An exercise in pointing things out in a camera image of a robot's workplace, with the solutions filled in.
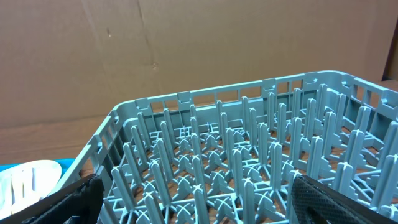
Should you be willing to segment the pink round plate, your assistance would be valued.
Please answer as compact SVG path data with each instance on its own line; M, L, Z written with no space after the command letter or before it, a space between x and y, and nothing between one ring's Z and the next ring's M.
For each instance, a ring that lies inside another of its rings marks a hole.
M58 184L61 169L13 168L1 172L1 219L47 197Z

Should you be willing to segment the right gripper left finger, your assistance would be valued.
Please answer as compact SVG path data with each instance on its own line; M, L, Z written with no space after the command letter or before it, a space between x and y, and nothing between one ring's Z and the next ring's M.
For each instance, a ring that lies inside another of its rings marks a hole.
M104 185L90 174L43 200L1 220L1 224L95 224L104 201Z

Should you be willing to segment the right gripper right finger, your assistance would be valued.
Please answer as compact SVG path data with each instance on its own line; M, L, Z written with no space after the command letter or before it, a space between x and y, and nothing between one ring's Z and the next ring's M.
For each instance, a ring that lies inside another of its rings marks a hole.
M307 175L294 179L291 196L300 224L397 224Z

